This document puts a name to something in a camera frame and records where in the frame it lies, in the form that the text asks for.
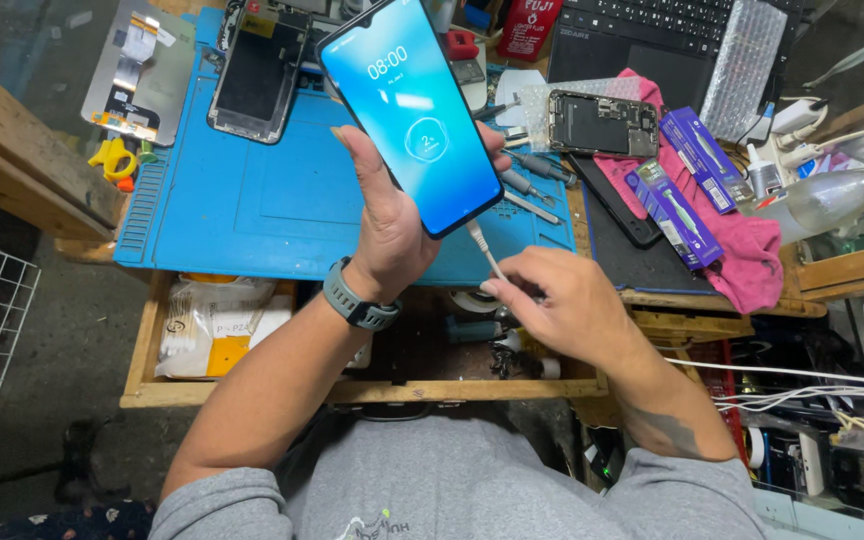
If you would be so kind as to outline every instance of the pink cloth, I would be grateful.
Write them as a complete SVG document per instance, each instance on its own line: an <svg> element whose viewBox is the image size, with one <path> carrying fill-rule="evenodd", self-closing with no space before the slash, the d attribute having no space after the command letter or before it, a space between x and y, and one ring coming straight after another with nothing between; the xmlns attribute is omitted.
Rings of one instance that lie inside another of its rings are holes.
<svg viewBox="0 0 864 540"><path fill-rule="evenodd" d="M626 68L619 77L639 77ZM663 95L652 80L641 79L639 99L663 108ZM625 182L625 175L641 164L638 159L620 159L595 155L595 164L602 169L629 210L644 219L648 214L642 202ZM682 163L678 153L663 134L658 135L658 164L678 190L690 202L695 214L712 232L724 252L718 263L704 268L703 273L715 290L732 302L738 313L750 313L772 308L783 290L783 264L779 262L782 236L779 222L758 217L745 217L737 210L719 215L706 193L699 189L695 178Z"/></svg>

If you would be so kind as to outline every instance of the wristwatch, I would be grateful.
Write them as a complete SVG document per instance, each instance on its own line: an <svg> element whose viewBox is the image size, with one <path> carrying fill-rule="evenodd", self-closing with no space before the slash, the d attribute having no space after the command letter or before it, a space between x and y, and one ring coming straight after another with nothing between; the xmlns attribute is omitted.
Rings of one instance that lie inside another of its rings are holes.
<svg viewBox="0 0 864 540"><path fill-rule="evenodd" d="M399 318L402 313L402 302L396 300L392 305L381 305L373 301L362 300L346 284L342 271L353 260L344 256L328 270L325 284L322 287L325 299L348 324L371 331L385 330Z"/></svg>

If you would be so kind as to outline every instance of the hand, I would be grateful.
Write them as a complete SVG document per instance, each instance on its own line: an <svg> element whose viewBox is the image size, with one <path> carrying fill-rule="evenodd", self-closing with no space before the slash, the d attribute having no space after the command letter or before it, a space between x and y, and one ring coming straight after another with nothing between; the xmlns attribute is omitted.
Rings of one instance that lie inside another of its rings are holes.
<svg viewBox="0 0 864 540"><path fill-rule="evenodd" d="M512 160L501 153L505 138L482 122L476 124L492 164L499 171L507 170ZM388 305L426 272L442 242L423 230L416 203L392 183L389 169L366 133L342 126L332 128L332 134L351 154L366 201L359 246L342 277L364 300Z"/></svg>
<svg viewBox="0 0 864 540"><path fill-rule="evenodd" d="M498 267L511 283L491 278L481 289L508 306L529 334L555 351L606 374L629 355L654 352L594 260L529 246L502 259ZM536 303L529 293L539 290L545 300Z"/></svg>

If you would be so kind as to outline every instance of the gray t-shirt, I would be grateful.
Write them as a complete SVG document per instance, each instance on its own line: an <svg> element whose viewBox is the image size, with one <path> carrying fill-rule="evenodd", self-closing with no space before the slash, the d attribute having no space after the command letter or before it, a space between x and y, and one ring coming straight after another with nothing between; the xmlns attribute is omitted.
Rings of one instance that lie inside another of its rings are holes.
<svg viewBox="0 0 864 540"><path fill-rule="evenodd" d="M632 449L602 497L548 469L502 422L451 412L396 423L326 417L275 473L235 469L175 490L150 539L763 536L737 459Z"/></svg>

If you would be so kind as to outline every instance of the red lighter fluid can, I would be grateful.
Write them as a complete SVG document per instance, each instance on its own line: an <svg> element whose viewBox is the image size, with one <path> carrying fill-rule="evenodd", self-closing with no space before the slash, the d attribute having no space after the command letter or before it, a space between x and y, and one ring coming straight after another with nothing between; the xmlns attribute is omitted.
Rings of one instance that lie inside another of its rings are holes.
<svg viewBox="0 0 864 540"><path fill-rule="evenodd" d="M555 24L563 0L514 0L496 51L503 57L535 62Z"/></svg>

